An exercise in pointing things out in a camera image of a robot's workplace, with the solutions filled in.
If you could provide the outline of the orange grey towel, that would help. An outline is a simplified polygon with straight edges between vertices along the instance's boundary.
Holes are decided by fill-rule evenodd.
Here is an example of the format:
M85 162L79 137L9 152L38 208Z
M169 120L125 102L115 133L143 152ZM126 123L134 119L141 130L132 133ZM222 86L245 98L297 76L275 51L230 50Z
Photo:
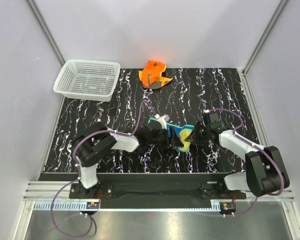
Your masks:
M143 70L138 72L144 89L156 90L168 85L173 78L166 77L167 65L157 60L149 60Z

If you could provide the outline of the yellow blue crocodile towel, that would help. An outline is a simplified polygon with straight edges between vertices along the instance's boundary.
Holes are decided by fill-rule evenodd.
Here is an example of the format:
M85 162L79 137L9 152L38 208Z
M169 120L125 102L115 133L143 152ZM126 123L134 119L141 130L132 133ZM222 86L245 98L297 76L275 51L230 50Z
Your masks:
M171 149L175 149L175 150L177 150L179 152L188 152L189 148L190 148L190 143L186 142L185 138L194 130L195 127L193 125L189 125L189 124L186 124L186 125L183 125L183 126L179 126L179 125L175 125L175 124L168 123L168 122L167 122L166 125L167 125L169 140L170 140L170 128L174 128L175 132L178 134L180 140L184 144L183 148L174 148L174 147L171 147L170 150Z

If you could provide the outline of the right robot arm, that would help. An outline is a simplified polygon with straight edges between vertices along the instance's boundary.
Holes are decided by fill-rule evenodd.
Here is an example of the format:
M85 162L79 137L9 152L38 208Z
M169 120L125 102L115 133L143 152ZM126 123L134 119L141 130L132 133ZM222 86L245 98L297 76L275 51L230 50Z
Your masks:
M184 140L196 146L214 143L245 162L244 172L230 173L217 185L218 195L222 198L229 198L235 191L250 192L256 197L278 196L290 186L280 150L273 145L257 144L240 135L225 125L215 110L205 112L203 120L196 123Z

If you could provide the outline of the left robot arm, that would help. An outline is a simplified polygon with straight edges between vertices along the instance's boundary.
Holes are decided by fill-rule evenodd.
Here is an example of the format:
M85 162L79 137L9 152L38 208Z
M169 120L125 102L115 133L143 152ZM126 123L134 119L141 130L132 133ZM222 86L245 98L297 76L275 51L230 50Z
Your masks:
M163 128L156 120L138 128L135 133L117 132L97 122L78 134L72 142L72 152L79 167L80 192L87 198L98 193L97 164L113 150L132 153L148 145L163 149L184 147L174 127Z

